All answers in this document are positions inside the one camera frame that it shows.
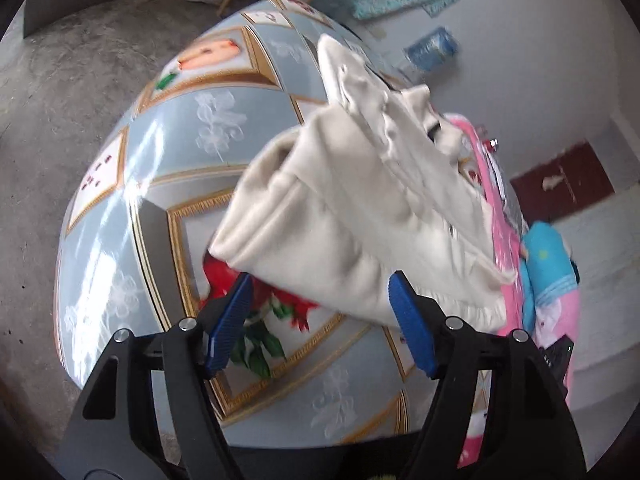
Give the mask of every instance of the pink fabric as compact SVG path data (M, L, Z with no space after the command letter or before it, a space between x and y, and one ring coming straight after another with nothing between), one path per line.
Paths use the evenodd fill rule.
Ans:
M504 217L500 192L493 186L491 177L489 176L489 167L484 156L484 147L478 138L478 134L476 134L476 129L469 120L463 116L447 114L446 118L455 126L462 129L471 141L471 146L474 150L474 155L476 156L476 162L480 169L480 178L482 181L482 188L484 189L484 196L494 211L492 218L492 236L494 238L495 263L501 270L515 270L517 274L515 282L511 285L502 286L502 294L504 296L504 303L507 310L507 323L504 327L498 330L497 333L499 335L507 335L515 328L522 328L522 303L524 302L524 293L522 285L520 284L520 275L518 272L520 237L507 223L506 218ZM478 432L474 429L473 417L474 415L472 415L472 420L469 423L465 443L462 447L460 459L458 460L459 468L473 464L478 460L480 455L484 425L482 425L482 432L478 435Z
M536 331L533 340L538 346L548 348L567 334L574 343L578 339L578 320L580 319L580 292L576 288L560 296L552 304L536 309ZM568 390L566 403L569 405L571 387L574 378L573 360L564 377Z

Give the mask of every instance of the blue gripper pad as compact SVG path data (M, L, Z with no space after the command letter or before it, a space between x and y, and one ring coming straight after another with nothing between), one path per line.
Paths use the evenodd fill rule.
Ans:
M254 284L251 281L251 276L246 274L226 304L225 311L220 316L217 325L208 334L209 343L204 367L211 376L226 367L253 301Z
M422 319L414 297L415 292L404 275L393 273L389 278L389 303L416 366L433 379L438 367L433 335Z

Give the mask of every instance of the metal screw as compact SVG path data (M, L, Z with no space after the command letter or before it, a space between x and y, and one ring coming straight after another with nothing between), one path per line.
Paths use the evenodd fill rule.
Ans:
M126 341L128 337L129 337L129 330L127 330L126 328L121 328L120 330L116 330L116 333L113 334L113 339L116 343L122 343L123 341Z
M447 317L444 324L447 325L447 328L451 330L460 330L464 325L464 323L462 323L462 320L456 316Z
M184 330L185 332L187 332L192 328L195 328L196 324L197 324L197 321L195 320L195 318L185 317L184 319L180 320L180 323L178 323L178 326L180 327L180 330Z
M529 334L527 334L524 330L514 330L513 338L518 343L524 343L527 339L529 339Z

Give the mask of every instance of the black object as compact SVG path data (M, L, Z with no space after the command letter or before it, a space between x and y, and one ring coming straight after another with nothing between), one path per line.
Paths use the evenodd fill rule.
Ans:
M639 449L640 404L636 406L613 444L591 468L588 480L626 480L637 475Z
M211 309L224 309L219 301L209 303L197 323L181 323L166 333L114 334L80 395L58 453L58 470L67 480L243 480L245 475L357 480L384 474L406 480L582 478L582 449L563 394L526 332L478 333L460 318L446 318L434 300L415 293L413 299L433 335L440 379L418 435L320 450L231 450L198 364L203 325L219 316ZM457 320L455 330L451 319ZM481 369L492 370L492 389L480 459L457 469ZM164 370L184 467L168 463L162 454L151 370ZM387 450L388 463L382 461L384 452L374 452L376 446ZM285 458L295 464L288 471ZM406 460L401 474L399 458Z
M38 453L25 436L25 424L19 424L18 410L8 399L8 391L0 381L0 462L2 478L64 480L51 464Z
M573 260L571 260L571 267L574 270L575 283L580 285L580 272L578 271L578 265L576 265L576 263Z
M431 142L435 142L436 133L439 132L441 129L442 129L442 126L440 126L440 121L438 121L427 130L427 137L431 139Z
M569 360L571 359L573 351L574 342L571 341L567 334L563 335L546 350L544 348L540 348L542 358L549 367L551 375L553 375L554 379L560 386L562 397L566 397L566 394L568 393L566 386L564 386L564 376L569 368Z

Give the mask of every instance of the gold frame pattern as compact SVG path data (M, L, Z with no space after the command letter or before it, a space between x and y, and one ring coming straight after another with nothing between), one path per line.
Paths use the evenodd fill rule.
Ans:
M166 175L158 176L153 179L148 186L158 186L161 184L167 184L169 182L175 182L177 180L187 180L193 177L199 176L219 176L229 174L236 176L242 174L246 169L247 164L230 164L228 166L209 166L208 168L197 168L196 170L176 171L175 173L169 173ZM149 259L146 253L145 239L142 232L142 226L140 224L140 216L138 215L138 199L131 199L127 202L127 208L129 209L129 219L131 222L131 231L134 241L134 247L136 250L136 256L138 260L138 267L145 280L145 285L151 299L156 318L163 330L169 330L171 328L171 321L166 314L162 297L158 291L156 285L156 279L149 263Z
M382 412L370 418L362 428L344 437L340 444L354 444L364 440L392 416L396 420L394 435L407 434L409 431L409 409L404 390L401 390Z
M149 108L163 103L168 99L194 90L211 88L212 86L252 86L257 88L277 88L282 90L282 85L276 75L276 69L271 62L265 47L260 42L257 34L247 25L217 30L211 34L206 34L198 38L193 41L191 45L196 45L219 36L224 36L234 30L239 30L242 34L242 40L244 41L244 46L247 49L251 63L250 69L228 69L193 77L162 91L156 97L152 98L151 96L153 95L156 87L156 81L160 75L159 74L146 85L145 89L143 89L133 110L132 118L135 119L138 115L144 113Z
M386 342L389 344L389 348L391 348L391 353L394 355L396 365L398 366L398 372L400 372L400 377L402 377L402 382L405 383L409 378L409 375L411 375L415 370L415 360L414 365L405 372L404 367L402 366L402 361L400 359L400 354L398 353L398 349L396 348L396 343L394 343L394 339L393 337L391 337L391 332L386 326L383 327L382 330L385 333Z
M316 105L325 105L328 104L327 101L321 101L320 99L313 99L311 97L305 97L302 95L289 94L289 99L291 99L291 105L293 106L293 110L298 116L298 121L300 124L304 124L305 121L302 118L302 111L300 111L300 107L298 106L298 101L303 101L305 103L313 103Z
M102 200L107 198L116 189L120 189L124 185L125 154L126 154L126 151L127 151L127 141L129 139L129 125L128 124L120 129L120 131L116 134L116 136L113 137L113 140L111 142L116 140L116 138L118 136L122 136L122 140L120 141L120 149L118 150L118 169L117 169L116 183L113 184L112 186L109 186L102 193L100 193L100 195L98 195L93 200L91 200L91 202L89 202L84 207L84 209L82 209L82 211L78 214L78 216L76 216L76 218L74 219L73 222L71 222L71 213L73 212L73 205L71 206L71 212L69 213L69 220L68 220L69 224L66 227L65 237L67 237L68 234L73 230L73 228L76 227L76 225L78 225L78 222L84 217L84 215L87 214L88 211L90 211L92 208L94 208L94 206L99 204ZM75 203L77 195L78 195L78 192L76 191L76 193L74 194L74 197L73 197L72 204Z
M209 209L227 205L231 201L233 192L233 188L223 189L206 197L193 198L166 210L171 252L174 256L175 273L178 278L178 288L180 288L180 296L185 313L189 317L198 316L200 300L196 298L191 290L191 280L187 270L187 257L184 251L180 220L198 213L204 213Z
M216 193L204 197L193 198L175 205L169 208L166 212L178 288L180 289L182 304L187 316L197 316L200 306L200 298L197 298L191 289L191 280L188 273L187 257L184 250L184 240L180 220L208 211L215 207L224 206L231 200L232 195L233 189L223 189ZM299 364L299 362L301 362L318 344L324 341L324 339L326 339L327 336L335 330L341 322L343 322L344 319L345 316L343 314L335 314L332 316L324 326L319 328L313 336L308 339L308 341L306 341L292 355L287 357L283 363L277 365L271 370L270 379L263 379L252 384L235 397L231 397L229 394L229 387L224 371L219 372L216 377L210 381L210 384L218 405L220 406L220 410L222 411L221 413L218 413L220 419L225 420L229 415L240 410L261 391L267 388L273 379L282 377L291 368ZM340 350L345 350L348 348L348 345L349 344Z
M285 4L283 4L280 0L269 0L269 1L280 10L284 10L286 12L293 12L293 13L298 14L300 16L305 16L306 18L309 18L310 20L316 20L316 22L322 23L325 27L329 27L331 30L334 30L334 28L331 26L331 23L329 23L328 21L326 21L324 19L325 18L324 14L322 12L320 12L319 10L318 10L318 12L320 12L320 15L322 16L322 19L321 18L316 18L315 16L312 16L311 14L307 14L306 12L300 12L299 10L287 9L287 6Z
M269 12L269 11L268 11L268 10L249 10L248 12ZM291 20L287 17L287 15L286 15L286 14L284 14L283 12L280 12L280 9L276 10L276 12L277 12L279 15L281 15L281 16L285 19L285 21L286 21L287 23L289 23L289 25L288 25L288 26L287 26L287 25L281 25L281 24L279 24L279 23L273 23L273 22L271 22L271 23L256 23L256 22L254 22L254 20L252 20L252 19L251 19L251 17L249 17L249 16L248 16L248 13L247 13L247 12L244 12L244 11L243 11L243 12L241 12L240 14L242 14L242 17L243 17L244 19L246 19L246 20L247 20L249 23L251 23L252 25L274 25L275 27L296 28L296 27L293 25L293 23L291 23Z
M58 320L58 316L60 315L60 300L58 298L58 293L60 291L60 262L62 261L63 250L64 247L60 245L60 250L58 251L58 256L56 258L56 275L53 282L53 342L56 346L56 352L58 354L58 359L60 359L60 364L62 364L63 368L66 370L65 360L62 357L60 321Z

